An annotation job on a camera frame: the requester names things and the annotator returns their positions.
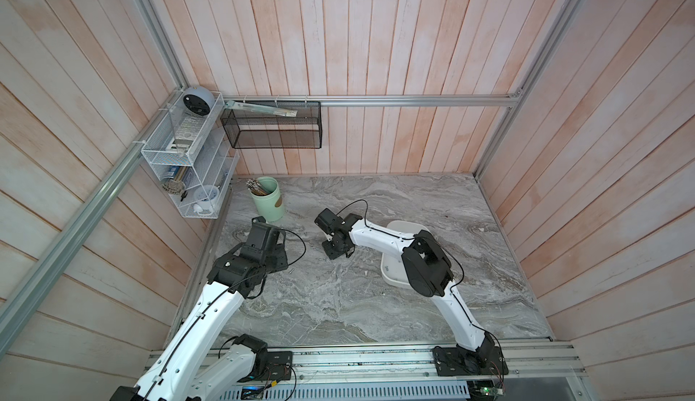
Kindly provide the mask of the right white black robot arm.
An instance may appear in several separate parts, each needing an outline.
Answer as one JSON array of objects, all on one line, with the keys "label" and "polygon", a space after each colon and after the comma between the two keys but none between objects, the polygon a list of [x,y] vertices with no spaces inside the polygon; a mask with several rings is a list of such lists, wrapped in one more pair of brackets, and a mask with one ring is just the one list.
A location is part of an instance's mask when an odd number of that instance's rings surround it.
[{"label": "right white black robot arm", "polygon": [[322,248],[331,260],[351,256],[358,246],[401,260],[410,287],[432,300],[456,340],[454,347],[432,348],[438,376],[503,377],[509,373],[499,341],[470,313],[454,281],[452,261],[430,232],[402,233],[377,227],[357,214],[342,218],[328,208],[314,223],[327,236]]}]

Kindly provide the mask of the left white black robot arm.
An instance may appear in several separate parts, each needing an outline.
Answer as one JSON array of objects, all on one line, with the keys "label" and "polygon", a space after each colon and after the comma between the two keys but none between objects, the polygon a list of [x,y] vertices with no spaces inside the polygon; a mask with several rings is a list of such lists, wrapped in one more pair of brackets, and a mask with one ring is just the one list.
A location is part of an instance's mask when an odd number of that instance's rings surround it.
[{"label": "left white black robot arm", "polygon": [[262,389],[282,379],[291,354],[277,361],[266,342],[236,336],[215,363],[203,363],[224,325],[269,274],[288,268],[285,230],[259,216],[244,243],[217,258],[193,310],[156,363],[132,386],[121,386],[114,400],[217,400],[233,383],[258,382]]}]

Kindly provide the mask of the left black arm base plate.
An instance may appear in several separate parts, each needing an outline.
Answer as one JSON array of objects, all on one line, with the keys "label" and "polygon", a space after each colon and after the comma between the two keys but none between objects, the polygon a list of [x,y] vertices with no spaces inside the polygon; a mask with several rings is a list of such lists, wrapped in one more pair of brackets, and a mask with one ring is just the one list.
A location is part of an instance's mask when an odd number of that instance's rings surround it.
[{"label": "left black arm base plate", "polygon": [[293,379],[293,353],[289,350],[261,351],[256,355],[252,371],[239,380],[239,383],[250,381],[284,381]]}]

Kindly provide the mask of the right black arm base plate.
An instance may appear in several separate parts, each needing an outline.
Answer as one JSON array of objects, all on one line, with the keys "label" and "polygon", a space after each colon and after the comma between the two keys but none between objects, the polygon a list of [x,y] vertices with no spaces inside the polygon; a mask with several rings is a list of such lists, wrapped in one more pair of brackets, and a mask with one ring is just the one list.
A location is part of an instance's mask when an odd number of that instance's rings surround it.
[{"label": "right black arm base plate", "polygon": [[499,376],[509,373],[506,360],[499,347],[474,352],[460,347],[432,349],[436,373],[439,377]]}]

